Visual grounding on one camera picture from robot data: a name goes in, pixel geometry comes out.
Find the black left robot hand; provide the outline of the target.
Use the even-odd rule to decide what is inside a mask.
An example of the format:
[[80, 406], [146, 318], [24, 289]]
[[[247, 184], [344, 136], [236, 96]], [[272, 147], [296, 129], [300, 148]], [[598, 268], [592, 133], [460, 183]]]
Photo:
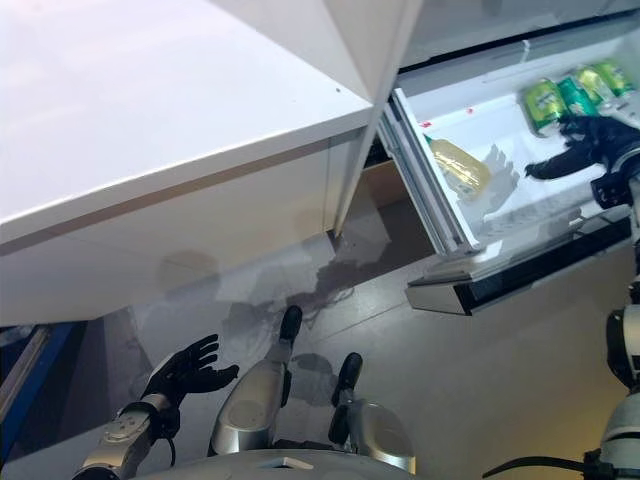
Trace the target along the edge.
[[219, 336], [208, 335], [170, 355], [151, 374], [141, 397], [164, 396], [178, 407], [187, 394], [218, 391], [238, 377], [239, 366], [215, 369]]

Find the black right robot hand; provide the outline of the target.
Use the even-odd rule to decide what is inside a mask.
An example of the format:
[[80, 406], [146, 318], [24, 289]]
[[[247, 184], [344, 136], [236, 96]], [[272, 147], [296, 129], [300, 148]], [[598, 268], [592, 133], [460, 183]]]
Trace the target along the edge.
[[615, 118], [603, 116], [564, 116], [559, 132], [566, 150], [552, 158], [531, 163], [525, 175], [553, 180], [599, 164], [608, 172], [639, 156], [639, 130]]

